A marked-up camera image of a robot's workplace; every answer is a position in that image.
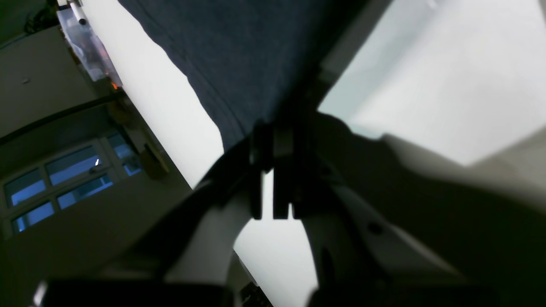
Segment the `window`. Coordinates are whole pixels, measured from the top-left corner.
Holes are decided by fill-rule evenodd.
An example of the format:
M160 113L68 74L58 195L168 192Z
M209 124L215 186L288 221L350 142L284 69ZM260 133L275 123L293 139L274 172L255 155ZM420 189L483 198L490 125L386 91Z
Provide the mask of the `window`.
M108 177L108 175L93 179L88 183L59 196L57 198L59 206L61 207L61 209L68 208L69 206L72 206L80 200L85 199L97 192L100 192L113 184L114 183L112 182L112 180L110 180L110 177Z
M139 156L120 134L88 141L3 180L4 218L20 233L141 170Z

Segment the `gray cloth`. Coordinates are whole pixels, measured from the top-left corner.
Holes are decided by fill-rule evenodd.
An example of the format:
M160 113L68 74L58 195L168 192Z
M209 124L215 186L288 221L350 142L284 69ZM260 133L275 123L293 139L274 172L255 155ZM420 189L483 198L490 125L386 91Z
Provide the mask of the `gray cloth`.
M228 150L330 49L357 0L119 0L182 71Z

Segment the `window frame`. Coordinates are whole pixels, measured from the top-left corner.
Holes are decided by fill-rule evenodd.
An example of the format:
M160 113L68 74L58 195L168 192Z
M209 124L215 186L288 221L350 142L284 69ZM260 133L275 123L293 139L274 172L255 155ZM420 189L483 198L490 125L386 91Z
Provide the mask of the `window frame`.
M13 227L13 221L18 219L20 216L36 209L37 207L51 202L54 214L61 211L61 207L57 198L65 193L68 193L81 185L84 185L87 182L95 180L96 178L108 175L113 184L116 184L120 180L128 178L129 175L123 168L124 160L118 158L116 152L108 142L108 138L118 134L118 131L112 131L111 133L106 134L106 137L93 138L81 143L77 143L74 146L71 146L65 150L57 152L55 154L46 156L38 160L37 162L31 164L28 167L25 167L22 170L19 170L15 173L12 173L9 176L4 177L0 180L0 216L2 217L2 230L4 234L4 240L11 238L13 235L18 234ZM45 166L48 163L51 163L55 160L68 156L72 153L75 153L79 150L85 149L89 146L92 146L97 155L101 160L101 164L95 167L95 171L92 173L84 172L78 174L70 179L60 182L57 185L51 183L51 179L46 171ZM45 183L45 191L41 191L36 195L29 197L17 205L12 205L11 200L7 199L5 192L5 185L16 180L25 174L32 172L36 169L40 170L42 180Z

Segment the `ceiling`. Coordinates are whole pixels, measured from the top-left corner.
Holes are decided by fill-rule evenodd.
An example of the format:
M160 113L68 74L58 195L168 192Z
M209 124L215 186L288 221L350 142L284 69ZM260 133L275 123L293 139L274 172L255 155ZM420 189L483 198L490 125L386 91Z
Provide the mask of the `ceiling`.
M37 13L45 0L0 0L0 46L24 34L27 15Z

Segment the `white wall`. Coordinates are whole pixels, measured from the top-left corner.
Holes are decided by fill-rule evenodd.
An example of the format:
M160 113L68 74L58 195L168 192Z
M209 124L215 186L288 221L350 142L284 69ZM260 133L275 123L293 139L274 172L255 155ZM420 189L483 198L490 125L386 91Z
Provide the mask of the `white wall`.
M0 306L29 306L40 280L84 273L129 247L191 191L172 169L160 181L122 180L0 243Z
M56 27L0 50L0 137L96 98Z

